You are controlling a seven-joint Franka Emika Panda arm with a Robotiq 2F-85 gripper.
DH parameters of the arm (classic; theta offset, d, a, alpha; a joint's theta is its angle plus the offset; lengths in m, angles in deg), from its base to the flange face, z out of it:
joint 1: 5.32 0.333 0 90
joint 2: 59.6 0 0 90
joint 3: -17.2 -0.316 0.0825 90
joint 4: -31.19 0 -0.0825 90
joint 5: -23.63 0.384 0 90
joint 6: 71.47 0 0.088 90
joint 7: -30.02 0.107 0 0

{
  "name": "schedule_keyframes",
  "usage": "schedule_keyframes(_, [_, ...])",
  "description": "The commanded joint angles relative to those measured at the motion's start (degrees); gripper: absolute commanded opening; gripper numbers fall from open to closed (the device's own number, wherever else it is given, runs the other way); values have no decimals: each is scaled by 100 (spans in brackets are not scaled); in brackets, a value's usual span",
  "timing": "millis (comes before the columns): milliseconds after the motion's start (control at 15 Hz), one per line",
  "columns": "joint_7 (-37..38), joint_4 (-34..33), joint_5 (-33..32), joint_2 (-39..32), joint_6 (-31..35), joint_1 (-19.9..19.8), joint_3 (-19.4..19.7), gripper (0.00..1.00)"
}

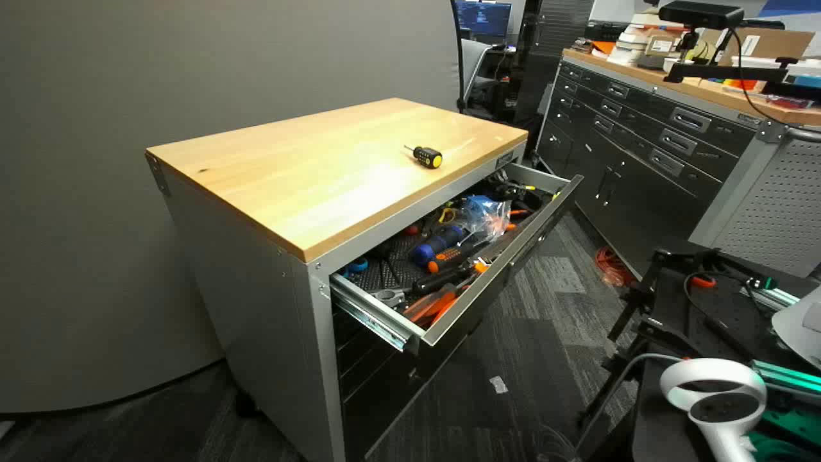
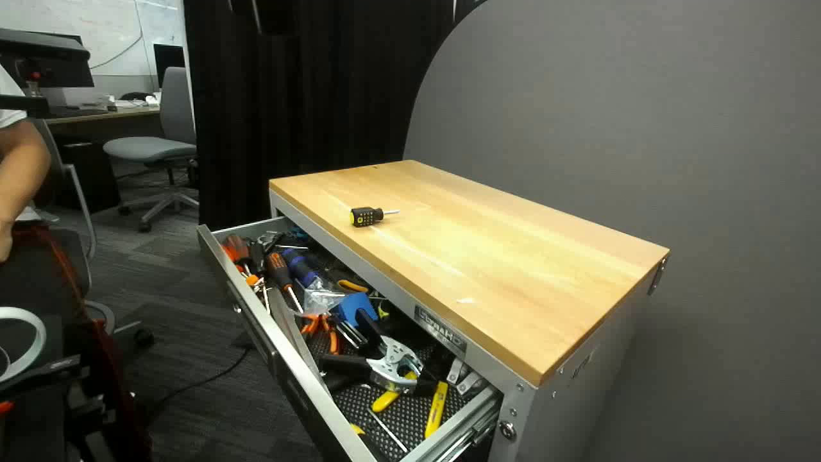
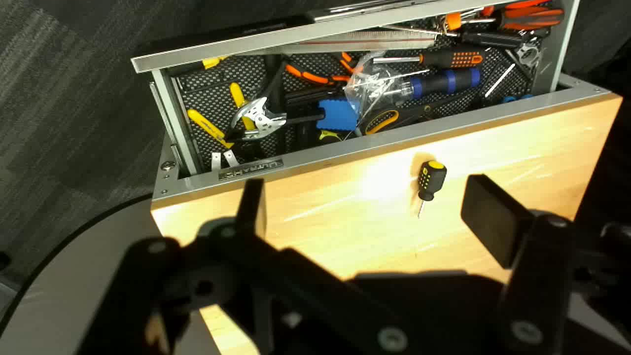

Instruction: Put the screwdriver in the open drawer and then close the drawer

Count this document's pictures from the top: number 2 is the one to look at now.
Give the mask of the person's bare forearm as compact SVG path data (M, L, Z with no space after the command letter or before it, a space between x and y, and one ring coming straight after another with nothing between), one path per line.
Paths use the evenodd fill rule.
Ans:
M52 155L31 120L0 131L0 263L10 256L14 227L42 190Z

